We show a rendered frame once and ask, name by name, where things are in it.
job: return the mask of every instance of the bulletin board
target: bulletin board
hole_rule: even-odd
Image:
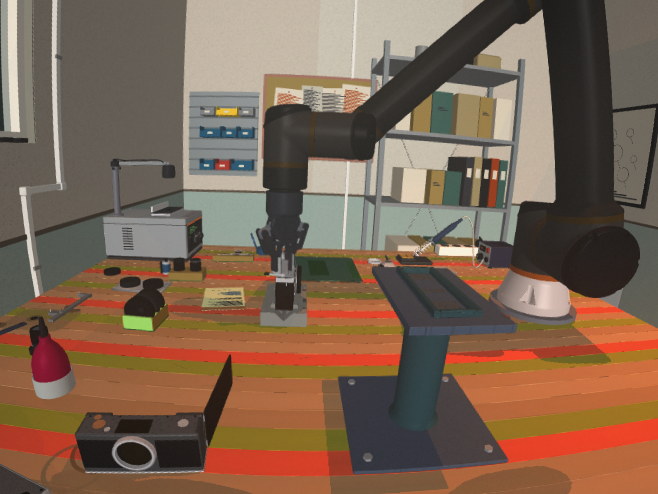
[[[265,123],[265,112],[274,105],[274,93],[276,88],[302,89],[302,86],[322,86],[325,88],[342,88],[343,84],[354,86],[365,86],[370,92],[369,79],[350,79],[348,77],[322,77],[312,75],[283,75],[283,74],[265,74],[265,83],[263,86],[263,119]],[[311,160],[323,161],[346,161],[331,158],[310,158]]]
[[[656,152],[658,104],[613,110],[615,200],[644,209]]]

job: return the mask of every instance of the white pipe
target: white pipe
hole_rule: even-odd
[[[354,18],[352,19],[352,71],[350,77],[354,79],[354,64],[356,62],[356,12],[359,0],[354,0]],[[347,235],[347,199],[350,188],[350,162],[345,163],[345,204],[343,205],[343,250],[345,250],[345,236]]]
[[[27,255],[30,258],[30,273],[32,275],[32,284],[34,285],[34,296],[38,297],[43,293],[41,283],[41,266],[39,265],[39,256],[37,255],[37,244],[34,233],[34,220],[32,217],[32,195],[54,190],[66,190],[64,182],[64,169],[62,168],[62,119],[60,116],[61,97],[59,93],[59,21],[60,21],[60,2],[53,0],[52,5],[52,99],[53,99],[53,147],[55,151],[55,178],[57,183],[50,185],[37,185],[34,187],[20,187],[18,189],[21,195],[21,204],[23,206],[23,226],[25,235],[27,235]]]

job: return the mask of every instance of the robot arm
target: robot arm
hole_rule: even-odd
[[[543,9],[555,141],[556,201],[524,202],[512,270],[559,281],[589,297],[633,277],[639,247],[614,201],[612,89],[604,0],[485,0],[354,113],[305,105],[267,110],[263,185],[268,223],[258,231],[272,269],[303,247],[302,190],[309,157],[370,159],[404,116],[514,24]]]

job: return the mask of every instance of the table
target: table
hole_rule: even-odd
[[[352,473],[338,378],[395,376],[402,327],[374,282],[369,257],[384,252],[303,250],[350,256],[364,283],[306,282],[306,328],[261,328],[269,260],[215,263],[234,247],[204,246],[204,282],[175,282],[169,318],[153,333],[123,329],[131,294],[122,275],[155,277],[157,263],[107,260],[6,316],[0,330],[93,297],[48,324],[68,353],[77,386],[57,400],[32,388],[28,330],[0,336],[0,463],[53,493],[654,492],[658,468],[658,329],[599,299],[571,294],[573,324],[517,321],[514,334],[450,338],[444,372],[454,376],[505,451],[507,463],[399,474]],[[506,269],[475,269],[431,256],[487,297]],[[242,286],[247,308],[200,313],[203,290]],[[233,388],[208,450],[206,472],[85,474],[75,430],[82,416],[202,410],[228,355]]]

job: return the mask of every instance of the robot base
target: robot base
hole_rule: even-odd
[[[305,328],[307,326],[306,285],[302,285],[301,293],[295,293],[293,310],[276,310],[274,308],[275,290],[275,283],[267,285],[265,299],[260,310],[260,325]]]
[[[560,325],[576,320],[569,289],[558,281],[528,278],[510,270],[489,297],[507,316],[531,323]]]

